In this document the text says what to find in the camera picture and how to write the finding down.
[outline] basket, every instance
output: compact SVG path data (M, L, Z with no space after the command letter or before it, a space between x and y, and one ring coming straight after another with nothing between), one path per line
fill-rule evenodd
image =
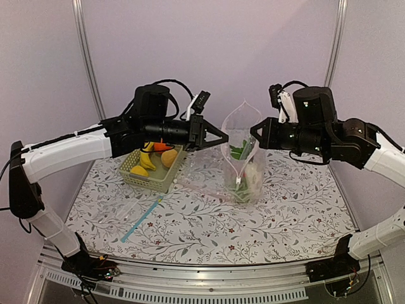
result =
M128 155L118 170L120 171L124 182L131 186L139 186L167 193L186 155L183 146L175 146L175 150L178 154L170 168L166 168L162 164L160 154L151 153L150 158L156 166L156 171L148 170L149 177L130 173L130 170L134 166L139 165L140 151L138 149Z

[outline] white partition panel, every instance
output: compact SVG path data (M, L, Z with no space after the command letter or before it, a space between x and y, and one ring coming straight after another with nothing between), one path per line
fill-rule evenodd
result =
M78 44L72 2L2 1L0 5L0 164L12 142L37 143L98 121ZM87 165L40 182L43 198L62 217ZM0 183L8 206L8 174ZM0 302L21 304L42 238L26 234L10 212L0 213Z
M215 125L244 98L271 110L268 87L299 79L322 85L338 1L205 0L83 2L87 36L107 116L134 89L175 78L212 95ZM182 109L186 93L171 85Z
M345 32L332 83L338 117L379 125L405 145L405 2L349 1ZM405 205L405 190L348 164L333 164L362 229ZM397 303L404 303L405 244L382 251Z

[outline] floral pattern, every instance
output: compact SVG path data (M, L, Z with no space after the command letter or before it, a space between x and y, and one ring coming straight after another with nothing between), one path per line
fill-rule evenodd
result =
M245 205L221 188L218 148L189 154L167 194L125 184L118 172L124 159L95 162L66 221L91 251L206 265L289 262L329 256L354 230L328 167L298 163L284 151L266 151L262 198Z

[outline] blue strip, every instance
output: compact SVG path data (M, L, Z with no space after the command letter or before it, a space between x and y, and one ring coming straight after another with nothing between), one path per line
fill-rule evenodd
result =
M124 237L121 239L121 242L125 243L125 241L129 238L129 236L135 231L136 228L138 228L138 226L140 225L140 223L143 222L144 219L146 219L146 217L153 211L153 209L156 208L156 206L161 202L161 200L163 199L162 196L159 196L159 198L153 203L152 206L149 207L149 209L147 210L147 212L145 212L145 214L143 214L143 216L141 216L141 218L135 223L135 225L127 232L126 235L124 235Z

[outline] yellow banana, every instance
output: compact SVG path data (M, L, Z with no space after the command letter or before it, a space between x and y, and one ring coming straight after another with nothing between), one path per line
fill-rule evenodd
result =
M150 152L153 150L153 142L147 142L143 149L144 151ZM156 166L153 165L151 159L149 158L149 153L140 152L140 165L145 169L151 169L153 171L156 170Z

